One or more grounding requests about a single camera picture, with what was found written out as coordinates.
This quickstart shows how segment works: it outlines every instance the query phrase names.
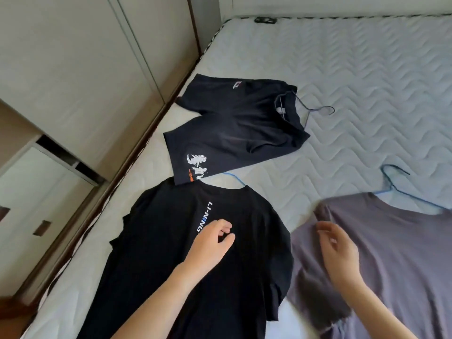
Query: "forearm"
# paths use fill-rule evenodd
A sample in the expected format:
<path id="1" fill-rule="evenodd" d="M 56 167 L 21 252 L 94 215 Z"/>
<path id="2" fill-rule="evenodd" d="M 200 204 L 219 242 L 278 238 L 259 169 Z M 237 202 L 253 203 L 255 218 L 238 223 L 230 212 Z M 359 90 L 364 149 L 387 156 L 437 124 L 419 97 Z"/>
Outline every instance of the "forearm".
<path id="1" fill-rule="evenodd" d="M 121 326 L 112 339 L 166 339 L 197 281 L 183 263 Z"/>
<path id="2" fill-rule="evenodd" d="M 342 292 L 372 339 L 417 339 L 364 283 Z"/>

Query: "mattress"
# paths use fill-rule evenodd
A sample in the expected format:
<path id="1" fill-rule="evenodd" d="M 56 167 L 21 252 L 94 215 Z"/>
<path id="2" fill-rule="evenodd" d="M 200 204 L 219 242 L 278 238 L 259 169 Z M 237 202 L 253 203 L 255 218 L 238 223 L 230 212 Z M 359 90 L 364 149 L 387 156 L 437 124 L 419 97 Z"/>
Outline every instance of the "mattress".
<path id="1" fill-rule="evenodd" d="M 382 164 L 411 173 L 391 172 L 400 189 L 452 208 L 451 16 L 280 18 L 275 25 L 233 19 L 196 73 L 280 79 L 298 86 L 308 107 L 335 107 L 330 116 L 311 114 L 311 137 L 299 151 L 232 171 L 269 200 L 290 231 L 321 199 L 383 189 Z M 298 106 L 304 123 L 307 113 Z M 122 216 L 144 190 L 172 176 L 163 132 L 194 116 L 175 104 L 169 109 L 23 338 L 76 338 Z M 224 174 L 203 181 L 241 187 Z M 381 198 L 399 208 L 436 211 L 393 192 Z M 267 338 L 315 337 L 286 300 L 279 318 L 268 323 Z"/>

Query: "gray-purple shirt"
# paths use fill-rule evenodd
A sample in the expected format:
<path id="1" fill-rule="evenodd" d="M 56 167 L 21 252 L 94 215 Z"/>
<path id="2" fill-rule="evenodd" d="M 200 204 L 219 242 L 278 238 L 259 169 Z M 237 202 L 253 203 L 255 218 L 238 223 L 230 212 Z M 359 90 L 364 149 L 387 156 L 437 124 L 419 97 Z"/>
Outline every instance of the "gray-purple shirt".
<path id="1" fill-rule="evenodd" d="M 369 338 L 331 285 L 318 221 L 340 225 L 358 246 L 366 285 L 419 339 L 452 338 L 452 212 L 427 215 L 392 207 L 372 193 L 322 201 L 291 234 L 292 304 L 323 338 Z"/>

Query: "clothing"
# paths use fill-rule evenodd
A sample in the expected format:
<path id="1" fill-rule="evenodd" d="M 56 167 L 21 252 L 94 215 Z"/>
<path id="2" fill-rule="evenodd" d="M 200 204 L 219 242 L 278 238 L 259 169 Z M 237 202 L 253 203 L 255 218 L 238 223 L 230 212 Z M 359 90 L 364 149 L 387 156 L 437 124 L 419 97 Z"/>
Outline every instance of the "clothing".
<path id="1" fill-rule="evenodd" d="M 452 213 L 394 208 L 372 193 L 331 198 L 291 234 L 295 258 L 288 299 L 323 338 L 370 338 L 333 289 L 323 265 L 317 221 L 340 225 L 359 249 L 363 279 L 419 339 L 452 334 Z"/>
<path id="2" fill-rule="evenodd" d="M 202 116 L 164 133 L 175 183 L 298 150 L 309 134 L 297 115 L 296 92 L 283 81 L 197 74 L 176 103 Z"/>
<path id="3" fill-rule="evenodd" d="M 289 232 L 249 187 L 175 186 L 173 178 L 145 191 L 124 217 L 77 338 L 110 339 L 184 261 L 198 231 L 221 218 L 232 223 L 234 244 L 189 294 L 168 338 L 263 339 L 290 285 Z"/>

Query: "white headboard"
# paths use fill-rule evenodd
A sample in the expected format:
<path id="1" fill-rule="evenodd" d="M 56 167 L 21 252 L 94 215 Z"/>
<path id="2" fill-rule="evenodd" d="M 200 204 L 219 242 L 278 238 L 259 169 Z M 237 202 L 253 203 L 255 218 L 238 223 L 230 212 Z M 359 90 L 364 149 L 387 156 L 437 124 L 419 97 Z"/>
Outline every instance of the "white headboard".
<path id="1" fill-rule="evenodd" d="M 452 13 L 452 0 L 219 0 L 222 20 L 235 16 L 370 16 Z"/>

